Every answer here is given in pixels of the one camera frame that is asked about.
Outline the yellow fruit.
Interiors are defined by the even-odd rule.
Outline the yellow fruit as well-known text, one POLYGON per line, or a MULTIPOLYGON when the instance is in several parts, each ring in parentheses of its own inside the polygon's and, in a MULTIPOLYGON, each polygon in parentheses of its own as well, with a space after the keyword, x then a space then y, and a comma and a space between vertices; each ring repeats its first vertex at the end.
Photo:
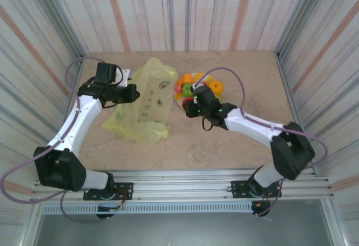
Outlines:
POLYGON ((203 72, 192 73, 192 84, 196 84, 197 82, 207 84, 207 79, 209 75, 205 75, 203 72))

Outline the black mounting plate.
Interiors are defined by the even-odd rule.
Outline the black mounting plate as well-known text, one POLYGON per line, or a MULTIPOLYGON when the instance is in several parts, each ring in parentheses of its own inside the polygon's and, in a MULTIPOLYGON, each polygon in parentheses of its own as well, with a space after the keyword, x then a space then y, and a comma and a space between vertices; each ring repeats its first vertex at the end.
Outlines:
POLYGON ((89 189, 84 192, 85 201, 126 201, 132 199, 134 183, 113 183, 105 189, 89 189))
POLYGON ((255 181, 231 181, 226 191, 232 193, 233 198, 275 198, 282 196, 279 182, 272 183, 264 188, 255 181))

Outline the yellow plastic bag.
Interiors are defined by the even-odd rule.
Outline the yellow plastic bag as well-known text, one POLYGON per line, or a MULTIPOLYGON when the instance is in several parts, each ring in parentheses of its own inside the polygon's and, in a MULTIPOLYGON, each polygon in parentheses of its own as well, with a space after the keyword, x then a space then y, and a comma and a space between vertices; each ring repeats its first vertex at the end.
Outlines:
POLYGON ((169 135, 168 115, 173 103, 177 71, 158 58, 148 59, 133 75, 140 97, 120 104, 102 127, 140 145, 153 145, 169 135))

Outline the aluminium side rail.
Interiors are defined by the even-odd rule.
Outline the aluminium side rail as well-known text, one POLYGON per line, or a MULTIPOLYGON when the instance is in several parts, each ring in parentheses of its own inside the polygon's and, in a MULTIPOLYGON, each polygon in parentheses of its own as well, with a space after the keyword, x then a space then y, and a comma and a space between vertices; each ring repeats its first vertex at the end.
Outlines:
POLYGON ((64 80, 65 80, 65 84, 67 85, 71 93, 75 91, 75 89, 79 84, 84 66, 84 61, 85 61, 85 56, 76 58, 66 68, 64 80), (70 81, 69 74, 71 72, 72 67, 75 67, 75 77, 72 81, 70 81))
POLYGON ((285 90, 285 93, 286 93, 286 96, 288 99, 289 107, 291 109, 291 113, 292 113, 294 122, 299 124, 299 126, 302 128, 302 130, 305 131, 305 127, 302 125, 302 120, 299 116, 298 109, 296 107, 292 89, 289 86, 289 82, 288 82, 288 79, 287 79, 287 76, 286 76, 286 73, 284 70, 284 63, 283 63, 282 57, 277 52, 274 52, 274 56, 275 56, 275 60, 276 60, 277 66, 278 66, 278 71, 279 71, 279 74, 280 74, 280 77, 281 77, 281 80, 283 83, 283 87, 284 87, 284 90, 285 90))

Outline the green apple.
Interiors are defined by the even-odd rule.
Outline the green apple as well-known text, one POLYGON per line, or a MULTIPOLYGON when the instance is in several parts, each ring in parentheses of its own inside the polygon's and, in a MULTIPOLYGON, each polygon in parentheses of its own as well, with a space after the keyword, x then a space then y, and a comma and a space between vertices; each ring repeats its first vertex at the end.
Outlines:
POLYGON ((193 96, 194 96, 192 84, 187 83, 187 84, 184 84, 184 85, 182 86, 182 95, 183 95, 185 98, 193 97, 193 96))

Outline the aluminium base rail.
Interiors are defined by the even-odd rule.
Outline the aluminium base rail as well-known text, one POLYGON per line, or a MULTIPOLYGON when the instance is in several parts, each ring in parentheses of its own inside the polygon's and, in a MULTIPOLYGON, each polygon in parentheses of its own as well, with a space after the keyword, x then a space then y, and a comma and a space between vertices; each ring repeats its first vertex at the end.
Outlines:
MULTIPOLYGON (((232 199, 226 189, 231 181, 247 180, 249 168, 207 170, 122 170, 113 171, 116 182, 134 184, 134 202, 224 201, 232 199)), ((282 200, 332 199, 329 180, 303 171, 296 180, 286 180, 282 200)))

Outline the grey metal panel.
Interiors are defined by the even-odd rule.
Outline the grey metal panel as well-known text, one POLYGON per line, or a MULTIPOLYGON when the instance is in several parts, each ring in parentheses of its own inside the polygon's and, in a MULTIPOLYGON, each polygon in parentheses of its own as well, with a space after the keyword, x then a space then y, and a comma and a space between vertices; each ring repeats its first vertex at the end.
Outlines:
POLYGON ((94 224, 41 217, 26 246, 346 246, 322 215, 246 213, 119 215, 94 224))

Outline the large orange with stem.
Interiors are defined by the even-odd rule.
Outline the large orange with stem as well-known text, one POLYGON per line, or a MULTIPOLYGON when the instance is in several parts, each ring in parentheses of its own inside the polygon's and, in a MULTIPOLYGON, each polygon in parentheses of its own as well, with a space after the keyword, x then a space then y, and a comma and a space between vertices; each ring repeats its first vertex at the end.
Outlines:
POLYGON ((209 82, 208 87, 211 89, 211 91, 215 95, 222 95, 223 90, 224 90, 223 83, 221 83, 220 81, 217 81, 217 80, 212 80, 211 82, 209 82))

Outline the yellow white striped plate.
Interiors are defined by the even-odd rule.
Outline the yellow white striped plate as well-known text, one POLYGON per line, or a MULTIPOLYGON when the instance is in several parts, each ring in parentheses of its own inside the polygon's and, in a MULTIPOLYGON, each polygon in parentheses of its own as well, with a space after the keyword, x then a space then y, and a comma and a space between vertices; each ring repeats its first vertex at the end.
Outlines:
MULTIPOLYGON (((207 82, 209 83, 212 80, 217 80, 217 79, 214 78, 213 76, 209 75, 209 78, 207 79, 207 82)), ((201 85, 207 85, 208 86, 208 83, 204 84, 204 83, 197 82, 196 84, 192 84, 193 90, 196 87, 201 86, 201 85)), ((215 97, 219 99, 220 103, 223 102, 222 101, 222 95, 215 95, 215 97)), ((182 101, 185 99, 185 97, 182 95, 182 93, 175 93, 175 91, 174 91, 174 99, 177 102, 177 104, 182 108, 181 104, 182 104, 182 101)))

